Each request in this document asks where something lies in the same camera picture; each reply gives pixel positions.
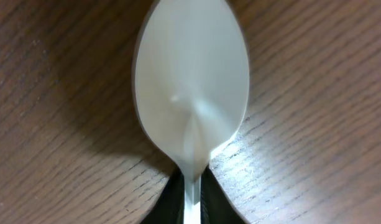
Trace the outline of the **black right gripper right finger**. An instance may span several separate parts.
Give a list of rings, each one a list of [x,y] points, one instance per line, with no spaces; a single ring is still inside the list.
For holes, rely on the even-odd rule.
[[[201,224],[246,224],[207,166],[201,175]]]

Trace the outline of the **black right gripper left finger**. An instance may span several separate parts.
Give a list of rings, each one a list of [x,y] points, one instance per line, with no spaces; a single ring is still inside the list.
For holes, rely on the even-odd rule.
[[[159,198],[140,224],[183,224],[185,181],[176,168]]]

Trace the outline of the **white thin spoon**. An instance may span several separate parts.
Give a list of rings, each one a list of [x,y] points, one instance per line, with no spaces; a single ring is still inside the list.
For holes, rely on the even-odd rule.
[[[183,223],[201,223],[201,175],[234,139],[249,100],[249,55],[229,4],[157,1],[139,34],[132,87],[144,133],[184,176]]]

